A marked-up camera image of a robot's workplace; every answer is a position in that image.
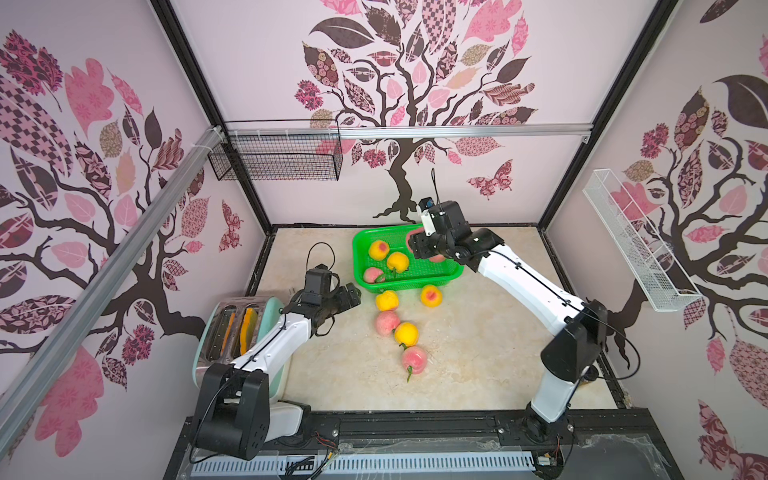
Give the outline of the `yellow peach with red spot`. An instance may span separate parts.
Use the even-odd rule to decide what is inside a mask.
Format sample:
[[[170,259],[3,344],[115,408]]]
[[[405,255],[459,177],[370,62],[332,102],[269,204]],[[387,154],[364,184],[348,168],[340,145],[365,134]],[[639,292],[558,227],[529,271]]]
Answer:
[[[368,255],[375,261],[384,261],[390,253],[390,246],[383,240],[375,240],[368,249]]]

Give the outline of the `yellow peach with green leaf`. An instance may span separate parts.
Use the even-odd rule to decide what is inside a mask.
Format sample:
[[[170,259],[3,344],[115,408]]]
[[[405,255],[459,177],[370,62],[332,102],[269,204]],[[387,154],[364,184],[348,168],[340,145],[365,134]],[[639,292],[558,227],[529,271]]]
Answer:
[[[386,259],[386,266],[395,273],[404,273],[410,268],[409,257],[402,252],[392,252]]]

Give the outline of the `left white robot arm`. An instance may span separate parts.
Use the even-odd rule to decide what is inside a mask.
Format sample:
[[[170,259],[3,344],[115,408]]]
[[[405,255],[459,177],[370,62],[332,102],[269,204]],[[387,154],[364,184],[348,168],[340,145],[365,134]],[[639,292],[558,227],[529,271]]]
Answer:
[[[320,296],[299,291],[277,310],[278,322],[264,339],[230,363],[208,367],[193,415],[191,449],[251,460],[266,443],[296,434],[305,409],[271,401],[272,376],[325,321],[360,304],[361,291],[352,283]]]

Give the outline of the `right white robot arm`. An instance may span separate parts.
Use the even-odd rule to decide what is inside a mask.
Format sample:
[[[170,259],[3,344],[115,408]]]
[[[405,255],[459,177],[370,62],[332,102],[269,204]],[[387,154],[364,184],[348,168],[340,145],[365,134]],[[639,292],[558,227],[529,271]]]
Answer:
[[[407,245],[418,259],[440,255],[491,280],[532,312],[552,335],[540,353],[545,372],[530,402],[533,415],[552,424],[566,412],[596,362],[607,336],[607,311],[558,287],[530,267],[487,228],[460,237],[417,231]]]

